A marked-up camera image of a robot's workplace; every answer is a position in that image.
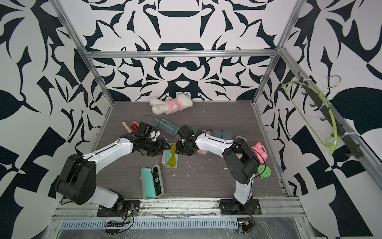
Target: wire hanger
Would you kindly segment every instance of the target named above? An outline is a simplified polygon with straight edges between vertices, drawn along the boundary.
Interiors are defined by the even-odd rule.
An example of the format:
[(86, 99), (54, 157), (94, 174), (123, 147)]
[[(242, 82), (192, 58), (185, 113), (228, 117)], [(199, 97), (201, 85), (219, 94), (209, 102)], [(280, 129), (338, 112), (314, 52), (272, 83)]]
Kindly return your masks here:
[[(338, 76), (338, 75), (333, 75), (333, 76), (330, 76), (330, 77), (327, 77), (327, 79), (330, 79), (332, 77), (338, 77), (340, 79), (340, 81), (338, 82), (337, 85), (335, 86), (329, 86), (328, 88), (324, 89), (321, 93), (318, 92), (316, 89), (314, 89), (313, 87), (311, 87), (310, 85), (308, 84), (305, 84), (305, 83), (302, 83), (302, 82), (299, 82), (299, 81), (291, 81), (291, 82), (288, 82), (286, 84), (284, 84), (283, 86), (281, 86), (281, 88), (284, 89), (286, 95), (288, 96), (289, 100), (293, 103), (293, 105), (295, 106), (295, 108), (298, 110), (298, 112), (300, 113), (300, 115), (302, 116), (302, 118), (304, 119), (304, 121), (308, 124), (309, 128), (313, 131), (313, 133), (316, 135), (316, 137), (320, 140), (321, 144), (325, 147), (328, 147), (328, 148), (332, 148), (330, 150), (330, 153), (329, 155), (332, 156), (334, 151), (336, 150), (337, 148), (337, 143), (338, 143), (338, 132), (337, 132), (337, 124), (336, 124), (336, 121), (335, 121), (335, 118), (334, 118), (334, 114), (332, 112), (332, 109), (330, 108), (329, 106), (329, 103), (327, 102), (327, 100), (325, 99), (325, 97), (322, 95), (327, 89), (329, 88), (334, 88), (336, 86), (338, 86), (340, 83), (341, 83), (341, 77)], [(333, 134), (331, 134), (326, 140), (322, 140), (318, 134), (314, 131), (314, 129), (312, 128), (312, 126), (309, 124), (308, 120), (306, 120), (305, 116), (302, 114), (302, 112), (300, 111), (300, 109), (297, 107), (297, 105), (294, 103), (294, 101), (291, 99), (291, 97), (287, 94), (288, 91), (290, 91), (290, 89), (292, 88), (292, 85), (293, 84), (300, 84), (300, 85), (303, 85), (303, 86), (306, 86), (308, 87), (309, 89), (311, 89), (313, 92), (315, 92), (321, 99), (321, 101), (323, 102), (323, 105), (325, 105), (327, 108), (328, 108), (328, 113), (330, 115), (330, 119), (332, 121), (332, 125), (333, 125)], [(334, 142), (332, 145), (328, 144), (327, 141), (331, 138), (334, 138)]]

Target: red object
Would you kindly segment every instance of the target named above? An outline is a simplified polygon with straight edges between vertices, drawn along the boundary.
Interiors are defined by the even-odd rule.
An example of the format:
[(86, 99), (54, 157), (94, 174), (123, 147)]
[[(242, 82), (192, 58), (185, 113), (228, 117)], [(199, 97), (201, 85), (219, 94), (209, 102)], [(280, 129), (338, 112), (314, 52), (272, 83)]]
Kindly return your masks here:
[(131, 127), (133, 128), (133, 130), (137, 130), (138, 129), (138, 125), (136, 123), (131, 124)]

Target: aluminum frame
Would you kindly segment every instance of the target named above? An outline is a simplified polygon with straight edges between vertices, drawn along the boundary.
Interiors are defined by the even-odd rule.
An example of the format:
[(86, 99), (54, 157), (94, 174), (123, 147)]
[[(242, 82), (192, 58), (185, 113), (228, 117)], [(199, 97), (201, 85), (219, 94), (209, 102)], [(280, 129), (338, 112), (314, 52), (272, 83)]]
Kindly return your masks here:
[(91, 62), (91, 59), (88, 59), (85, 55), (84, 46), (78, 37), (78, 34), (71, 23), (67, 13), (64, 10), (64, 7), (61, 5), (61, 2), (59, 0), (49, 0), (49, 2), (52, 4), (53, 9), (55, 10), (58, 19), (60, 20), (63, 27), (68, 32), (70, 39), (73, 41), (78, 53), (80, 54), (82, 60), (85, 62), (86, 66), (90, 70), (90, 72), (93, 74), (95, 81), (100, 86), (102, 93), (107, 98), (110, 104), (114, 104), (114, 99), (112, 95), (110, 94), (109, 90), (107, 89), (104, 80), (99, 75), (96, 67)]
[(112, 111), (114, 109), (114, 104), (110, 105), (109, 109), (107, 110), (107, 113), (105, 115), (104, 121), (101, 125), (101, 128), (97, 134), (97, 137), (95, 138), (95, 141), (90, 149), (90, 152), (94, 152), (97, 149), (99, 140), (101, 139), (101, 136), (106, 128), (107, 122), (109, 121), (110, 115), (112, 114)]
[(292, 11), (291, 15), (289, 16), (288, 23), (286, 24), (284, 31), (281, 34), (280, 41), (277, 44), (277, 47), (276, 47), (277, 55), (272, 58), (272, 60), (269, 63), (263, 77), (261, 78), (260, 85), (257, 88), (255, 95), (253, 96), (252, 102), (256, 103), (259, 100), (260, 95), (262, 94), (262, 92), (265, 88), (265, 85), (268, 83), (269, 77), (270, 77), (272, 71), (274, 70), (276, 63), (279, 59), (278, 49), (280, 49), (281, 47), (284, 47), (285, 43), (289, 39), (289, 36), (292, 32), (292, 29), (295, 27), (297, 20), (298, 20), (298, 17), (300, 15), (300, 12), (301, 12), (301, 10), (304, 7), (304, 4), (306, 2), (307, 2), (307, 0), (297, 0), (296, 1), (295, 6), (293, 8), (293, 11)]
[(279, 166), (279, 164), (276, 161), (276, 155), (277, 154), (273, 150), (272, 144), (271, 144), (269, 137), (268, 137), (267, 130), (265, 129), (264, 124), (262, 122), (260, 110), (259, 110), (258, 106), (255, 104), (252, 104), (252, 107), (253, 107), (253, 110), (255, 111), (255, 116), (257, 118), (257, 121), (259, 122), (260, 132), (264, 137), (265, 144), (267, 145), (268, 155), (272, 161), (274, 168), (276, 169), (277, 177), (281, 180), (281, 182), (284, 186), (286, 195), (287, 196), (293, 196), (293, 191), (289, 188), (289, 186), (287, 184), (288, 181), (285, 178), (284, 173), (281, 170), (281, 167)]
[[(286, 65), (292, 71), (292, 73), (299, 79), (300, 77), (304, 79), (308, 79), (308, 83), (311, 87), (316, 89), (318, 92), (322, 92), (317, 85), (310, 80), (309, 76), (306, 72), (301, 68), (299, 64), (294, 60), (294, 58), (289, 54), (289, 52), (281, 47), (278, 49), (278, 54), (285, 61)], [(330, 100), (328, 100), (324, 95), (323, 97), (330, 104)], [(330, 107), (333, 111), (335, 119), (340, 123), (343, 129), (349, 133), (350, 138), (356, 143), (360, 145), (360, 150), (364, 153), (364, 156), (358, 158), (358, 161), (362, 164), (362, 166), (369, 173), (371, 178), (377, 184), (380, 190), (382, 190), (382, 162), (378, 159), (378, 157), (373, 153), (373, 151), (369, 148), (369, 146), (361, 139), (358, 133), (348, 124), (345, 118), (338, 112), (338, 110), (330, 104)]]
[[(304, 217), (298, 197), (255, 197), (259, 200), (262, 215), (254, 217)], [(231, 198), (125, 198), (126, 200), (141, 200), (140, 211), (134, 218), (240, 218), (241, 215), (222, 215), (219, 208), (220, 199)], [(86, 203), (77, 205), (58, 204), (52, 219), (99, 219), (98, 205)]]
[(260, 98), (260, 96), (261, 96), (261, 94), (265, 88), (265, 85), (268, 83), (270, 75), (271, 75), (272, 71), (274, 70), (279, 58), (280, 58), (280, 56), (277, 55), (277, 56), (272, 57), (272, 59), (270, 60), (268, 66), (267, 66), (267, 69), (265, 70), (265, 73), (260, 80), (260, 85), (257, 88), (255, 95), (253, 96), (252, 102), (257, 102), (259, 100), (259, 98)]
[(125, 57), (253, 57), (276, 56), (276, 50), (151, 50), (151, 51), (85, 51), (89, 59)]

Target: stuffed animal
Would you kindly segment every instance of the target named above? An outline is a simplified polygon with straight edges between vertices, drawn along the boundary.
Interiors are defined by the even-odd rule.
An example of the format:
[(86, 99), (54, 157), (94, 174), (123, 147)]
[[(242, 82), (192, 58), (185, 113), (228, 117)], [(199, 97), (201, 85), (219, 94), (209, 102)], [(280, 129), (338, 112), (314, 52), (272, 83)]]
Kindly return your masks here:
[(179, 94), (175, 99), (167, 97), (166, 101), (153, 97), (150, 99), (150, 105), (154, 114), (172, 114), (191, 107), (193, 103), (189, 96)]

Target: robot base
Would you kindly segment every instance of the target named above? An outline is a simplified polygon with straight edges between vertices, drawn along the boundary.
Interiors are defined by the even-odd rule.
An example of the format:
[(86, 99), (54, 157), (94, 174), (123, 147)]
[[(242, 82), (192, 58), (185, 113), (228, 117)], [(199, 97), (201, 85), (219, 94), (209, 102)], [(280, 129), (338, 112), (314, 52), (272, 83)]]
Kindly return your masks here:
[[(141, 201), (139, 200), (124, 200), (123, 201), (123, 208), (129, 209), (131, 205), (134, 205), (135, 211), (139, 211), (139, 206), (141, 204)], [(97, 212), (97, 217), (112, 217), (112, 216), (122, 216), (124, 213), (123, 210), (121, 211), (115, 211), (110, 208), (106, 208), (104, 206), (99, 206), (98, 212)]]
[(219, 207), (222, 215), (249, 215), (251, 209), (253, 215), (261, 215), (258, 199), (251, 199), (245, 205), (240, 204), (236, 199), (221, 199)]

